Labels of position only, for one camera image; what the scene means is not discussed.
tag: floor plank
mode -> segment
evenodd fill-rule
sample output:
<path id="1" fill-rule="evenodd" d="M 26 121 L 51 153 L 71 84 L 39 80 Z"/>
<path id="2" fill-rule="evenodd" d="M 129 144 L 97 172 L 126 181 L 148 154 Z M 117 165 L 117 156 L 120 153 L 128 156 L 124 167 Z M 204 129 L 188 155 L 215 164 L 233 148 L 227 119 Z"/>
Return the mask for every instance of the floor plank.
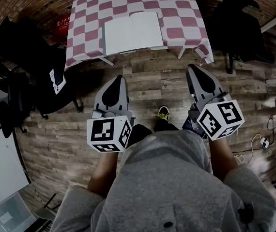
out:
<path id="1" fill-rule="evenodd" d="M 276 42 L 268 42 L 276 58 Z M 25 122 L 27 133 L 16 131 L 26 168 L 32 184 L 20 191 L 30 209 L 34 210 L 46 202 L 53 193 L 60 202 L 68 186 L 87 186 L 100 154 L 86 144 L 86 120 L 91 118 L 97 91 L 111 78 L 123 74 L 129 91 L 129 110 L 140 123 L 152 129 L 157 109 L 161 105 L 170 108 L 170 121 L 181 128 L 187 111 L 194 100 L 191 97 L 185 76 L 189 63 L 199 65 L 199 57 L 193 50 L 186 50 L 183 57 L 176 58 L 178 50 L 139 51 L 112 56 L 104 62 L 83 63 L 77 69 L 77 87 L 84 103 L 83 113 L 77 113 L 69 104 L 43 120 L 33 112 Z M 245 162 L 252 158 L 251 140 L 256 133 L 271 137 L 267 129 L 268 118 L 276 114 L 273 103 L 276 85 L 267 86 L 265 78 L 276 78 L 274 65 L 260 62 L 236 62 L 236 70 L 227 74 L 227 58 L 214 51 L 215 62 L 203 67 L 215 75 L 233 99 L 237 99 L 245 117 L 245 123 L 229 138 L 235 155 L 242 154 Z M 253 142 L 259 148 L 259 140 Z M 271 180 L 276 178 L 276 133 L 275 143 L 267 150 L 255 150 L 249 165 L 262 179 L 276 199 L 276 189 Z"/>

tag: white box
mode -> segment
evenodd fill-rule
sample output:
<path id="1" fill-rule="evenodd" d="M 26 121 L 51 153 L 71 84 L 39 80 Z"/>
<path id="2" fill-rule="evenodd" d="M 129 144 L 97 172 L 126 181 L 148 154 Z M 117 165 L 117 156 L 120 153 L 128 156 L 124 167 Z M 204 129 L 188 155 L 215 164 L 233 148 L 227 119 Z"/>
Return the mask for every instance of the white box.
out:
<path id="1" fill-rule="evenodd" d="M 131 132 L 127 116 L 87 120 L 87 143 L 98 152 L 124 151 Z"/>
<path id="2" fill-rule="evenodd" d="M 211 140 L 227 137 L 244 122 L 237 100 L 206 104 L 197 119 Z"/>

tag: table leg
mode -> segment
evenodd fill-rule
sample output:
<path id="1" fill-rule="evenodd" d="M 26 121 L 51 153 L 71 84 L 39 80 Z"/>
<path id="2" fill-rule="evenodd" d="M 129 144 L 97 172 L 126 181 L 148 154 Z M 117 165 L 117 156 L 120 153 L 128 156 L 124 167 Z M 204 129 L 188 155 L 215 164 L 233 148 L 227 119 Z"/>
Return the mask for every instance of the table leg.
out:
<path id="1" fill-rule="evenodd" d="M 261 32 L 264 33 L 268 29 L 272 28 L 274 25 L 276 25 L 276 18 L 261 27 Z"/>
<path id="2" fill-rule="evenodd" d="M 182 57 L 184 51 L 185 51 L 185 48 L 182 48 L 179 55 L 178 55 L 178 59 L 180 59 Z"/>
<path id="3" fill-rule="evenodd" d="M 107 64 L 109 64 L 109 65 L 111 65 L 111 66 L 114 65 L 114 63 L 112 63 L 111 61 L 109 61 L 108 59 L 106 59 L 106 58 L 104 58 L 104 57 L 100 57 L 99 59 L 102 60 L 103 62 L 106 62 Z"/>

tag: dark jeans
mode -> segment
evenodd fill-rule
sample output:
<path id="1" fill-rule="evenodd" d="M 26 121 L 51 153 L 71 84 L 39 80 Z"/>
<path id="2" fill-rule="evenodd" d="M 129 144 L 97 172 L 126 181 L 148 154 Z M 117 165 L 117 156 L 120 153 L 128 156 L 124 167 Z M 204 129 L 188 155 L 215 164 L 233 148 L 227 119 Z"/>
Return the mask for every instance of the dark jeans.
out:
<path id="1" fill-rule="evenodd" d="M 176 131 L 178 130 L 177 127 L 175 127 L 173 124 L 169 124 L 167 120 L 165 119 L 158 119 L 156 125 L 154 126 L 153 130 L 156 131 Z M 143 125 L 135 125 L 133 127 L 133 131 L 130 134 L 130 137 L 128 139 L 127 147 L 138 143 L 142 139 L 144 139 L 146 136 L 149 136 L 152 134 L 152 131 L 148 128 L 146 128 Z"/>

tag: checkered tablecloth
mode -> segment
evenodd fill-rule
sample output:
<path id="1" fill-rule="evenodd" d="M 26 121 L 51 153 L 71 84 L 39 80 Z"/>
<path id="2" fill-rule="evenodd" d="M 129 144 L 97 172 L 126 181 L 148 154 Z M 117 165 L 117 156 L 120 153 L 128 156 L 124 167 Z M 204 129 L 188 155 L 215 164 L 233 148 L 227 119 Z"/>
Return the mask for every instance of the checkered tablecloth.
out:
<path id="1" fill-rule="evenodd" d="M 195 0 L 74 0 L 65 69 L 84 60 L 104 57 L 103 24 L 142 11 L 157 12 L 166 48 L 195 48 L 207 63 L 213 62 Z"/>

